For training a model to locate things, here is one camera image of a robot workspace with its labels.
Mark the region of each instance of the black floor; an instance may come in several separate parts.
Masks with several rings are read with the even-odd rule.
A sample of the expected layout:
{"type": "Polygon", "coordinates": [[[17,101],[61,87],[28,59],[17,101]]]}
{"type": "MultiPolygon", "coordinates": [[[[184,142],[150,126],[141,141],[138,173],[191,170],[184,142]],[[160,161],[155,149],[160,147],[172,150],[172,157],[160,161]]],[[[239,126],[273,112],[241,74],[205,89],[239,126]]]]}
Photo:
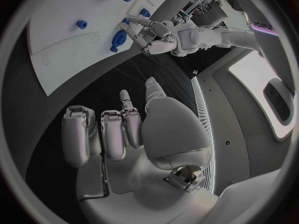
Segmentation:
{"type": "MultiPolygon", "coordinates": [[[[156,78],[168,96],[179,100],[197,114],[190,79],[166,54],[140,54],[128,60],[89,85],[67,106],[89,107],[99,117],[104,110],[121,109],[119,92],[126,89],[144,119],[145,81],[150,76],[156,78]]],[[[76,200],[77,169],[66,164],[62,153],[60,136],[64,112],[65,109],[57,115],[37,144],[26,181],[36,195],[64,220],[71,224],[84,224],[87,221],[76,200]]]]}

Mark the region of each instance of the pink light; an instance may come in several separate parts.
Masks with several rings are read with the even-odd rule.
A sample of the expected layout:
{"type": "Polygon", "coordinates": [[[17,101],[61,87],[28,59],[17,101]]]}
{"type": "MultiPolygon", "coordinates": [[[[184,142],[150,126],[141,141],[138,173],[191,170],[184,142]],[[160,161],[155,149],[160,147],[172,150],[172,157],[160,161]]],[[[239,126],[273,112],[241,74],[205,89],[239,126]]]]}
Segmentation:
{"type": "Polygon", "coordinates": [[[255,26],[253,23],[251,23],[251,27],[257,31],[261,31],[261,32],[264,32],[264,33],[267,33],[267,34],[271,34],[271,35],[274,35],[274,36],[279,36],[279,34],[275,31],[269,31],[267,28],[262,28],[262,27],[258,27],[258,26],[255,26]]]}

